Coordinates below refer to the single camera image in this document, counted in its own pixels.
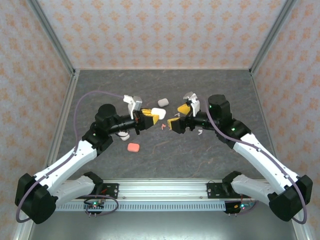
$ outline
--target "patterned wallpaper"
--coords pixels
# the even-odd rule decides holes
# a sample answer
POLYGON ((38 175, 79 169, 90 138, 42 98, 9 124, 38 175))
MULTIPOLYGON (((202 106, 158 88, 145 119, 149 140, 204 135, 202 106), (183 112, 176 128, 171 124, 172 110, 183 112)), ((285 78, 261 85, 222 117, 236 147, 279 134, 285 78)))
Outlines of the patterned wallpaper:
POLYGON ((285 0, 39 0, 75 68, 251 67, 285 0))
POLYGON ((69 78, 27 1, 0 1, 2 240, 16 231, 19 177, 44 167, 69 78))
POLYGON ((281 161, 313 180, 308 222, 320 236, 320 4, 300 0, 254 76, 281 161))

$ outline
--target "gray floor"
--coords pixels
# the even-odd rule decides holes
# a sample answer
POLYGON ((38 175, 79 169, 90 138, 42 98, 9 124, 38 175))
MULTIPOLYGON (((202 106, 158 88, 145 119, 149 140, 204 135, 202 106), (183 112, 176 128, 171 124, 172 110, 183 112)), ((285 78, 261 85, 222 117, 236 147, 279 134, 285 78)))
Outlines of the gray floor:
MULTIPOLYGON (((212 178, 221 179, 237 170, 250 178, 262 176, 242 156, 221 143, 212 131, 187 131, 177 134, 161 124, 174 118, 183 96, 194 92, 208 98, 224 94, 231 104, 233 117, 245 123, 260 142, 271 149, 262 113, 247 70, 82 70, 72 100, 58 157, 75 144, 72 118, 79 98, 92 90, 109 91, 118 95, 140 96, 145 108, 157 107, 159 99, 167 98, 167 115, 157 125, 134 131, 123 142, 117 136, 113 144, 97 159, 78 170, 72 178, 93 171, 108 178, 212 178), (128 143, 140 144, 140 151, 127 151, 128 143)), ((99 106, 111 103, 119 115, 128 114, 127 104, 118 98, 94 94, 80 105, 77 129, 82 136, 94 122, 99 106)))
POLYGON ((291 222, 278 219, 264 204, 228 217, 222 211, 115 212, 91 217, 55 212, 33 225, 29 240, 296 240, 291 222))

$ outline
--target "white cube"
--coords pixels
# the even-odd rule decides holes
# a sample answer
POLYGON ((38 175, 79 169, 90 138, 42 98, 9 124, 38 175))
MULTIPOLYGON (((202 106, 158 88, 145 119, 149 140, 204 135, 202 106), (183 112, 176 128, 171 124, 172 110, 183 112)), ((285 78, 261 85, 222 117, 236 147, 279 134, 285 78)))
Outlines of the white cube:
POLYGON ((126 141, 130 138, 130 134, 125 131, 118 132, 118 136, 121 138, 122 141, 126 141))
POLYGON ((151 109, 151 114, 153 115, 159 115, 159 119, 162 120, 165 118, 166 116, 166 110, 162 109, 162 108, 157 108, 157 107, 154 107, 151 109))
POLYGON ((167 106, 167 105, 169 105, 169 101, 168 101, 168 99, 166 99, 166 98, 164 98, 164 99, 160 99, 159 101, 158 101, 158 105, 159 105, 159 107, 164 107, 164 106, 167 106))

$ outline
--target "pink foam block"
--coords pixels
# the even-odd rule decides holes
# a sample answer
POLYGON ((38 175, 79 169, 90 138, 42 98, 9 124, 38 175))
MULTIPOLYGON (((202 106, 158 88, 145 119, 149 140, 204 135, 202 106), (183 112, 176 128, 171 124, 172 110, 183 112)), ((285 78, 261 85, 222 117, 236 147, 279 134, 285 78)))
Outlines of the pink foam block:
POLYGON ((139 149, 140 149, 140 145, 138 143, 129 143, 128 144, 128 151, 129 152, 137 153, 137 152, 139 152, 139 149))

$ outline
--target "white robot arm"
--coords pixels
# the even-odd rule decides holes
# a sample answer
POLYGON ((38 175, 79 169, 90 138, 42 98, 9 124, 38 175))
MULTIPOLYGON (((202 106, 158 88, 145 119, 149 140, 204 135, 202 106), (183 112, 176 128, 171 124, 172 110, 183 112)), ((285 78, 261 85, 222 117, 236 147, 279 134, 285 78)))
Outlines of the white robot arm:
POLYGON ((135 129, 139 135, 140 131, 149 129, 158 121, 159 116, 152 114, 151 109, 141 109, 140 97, 125 95, 123 101, 128 103, 129 115, 119 116, 113 105, 102 105, 95 115, 95 122, 79 141, 76 152, 74 147, 53 165, 34 176, 26 173, 19 179, 15 204, 22 204, 21 209, 36 224, 43 223, 57 207, 75 198, 90 195, 94 189, 96 192, 93 194, 100 193, 103 180, 93 172, 85 173, 77 180, 64 182, 79 168, 105 151, 113 142, 112 134, 135 129))
POLYGON ((222 180, 222 186, 227 194, 234 192, 251 196, 269 205, 274 214, 284 221, 291 220, 302 209, 303 200, 305 204, 310 202, 312 180, 307 175, 299 176, 280 163, 262 146, 246 125, 232 118, 230 103, 224 95, 210 96, 206 112, 200 111, 199 100, 193 92, 187 93, 183 99, 186 103, 180 106, 178 111, 186 116, 168 120, 168 125, 174 132, 183 134, 186 128, 193 131, 195 127, 215 131, 220 141, 247 159, 269 183, 261 183, 234 171, 222 180), (290 180, 293 180, 301 192, 302 201, 290 180))

